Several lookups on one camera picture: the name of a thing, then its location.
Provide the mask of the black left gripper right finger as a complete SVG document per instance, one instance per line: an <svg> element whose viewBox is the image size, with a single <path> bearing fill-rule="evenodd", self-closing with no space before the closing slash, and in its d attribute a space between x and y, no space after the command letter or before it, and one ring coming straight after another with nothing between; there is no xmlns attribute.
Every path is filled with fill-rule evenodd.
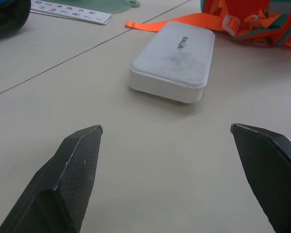
<svg viewBox="0 0 291 233"><path fill-rule="evenodd" d="M267 129L230 128L246 179L276 233L291 233L291 140Z"/></svg>

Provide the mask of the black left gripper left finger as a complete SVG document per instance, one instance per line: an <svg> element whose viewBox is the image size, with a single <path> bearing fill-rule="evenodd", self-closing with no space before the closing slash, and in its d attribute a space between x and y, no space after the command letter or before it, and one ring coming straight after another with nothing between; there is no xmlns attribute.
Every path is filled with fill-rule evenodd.
<svg viewBox="0 0 291 233"><path fill-rule="evenodd" d="M103 128L66 137L34 174L0 233L78 233L92 194Z"/></svg>

